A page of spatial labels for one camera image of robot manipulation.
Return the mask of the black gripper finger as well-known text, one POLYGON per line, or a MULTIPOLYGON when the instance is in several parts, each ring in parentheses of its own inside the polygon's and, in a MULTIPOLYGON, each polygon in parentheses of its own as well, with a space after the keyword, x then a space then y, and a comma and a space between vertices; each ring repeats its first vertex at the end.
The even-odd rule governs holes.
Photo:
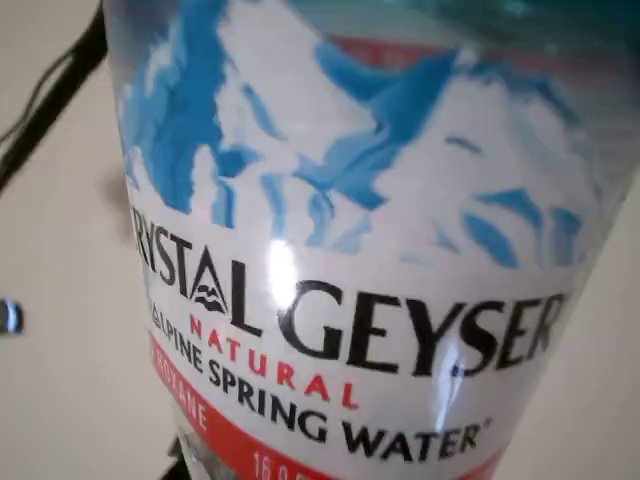
POLYGON ((162 473, 160 480, 192 480, 178 436, 172 440, 167 455, 170 465, 162 473))

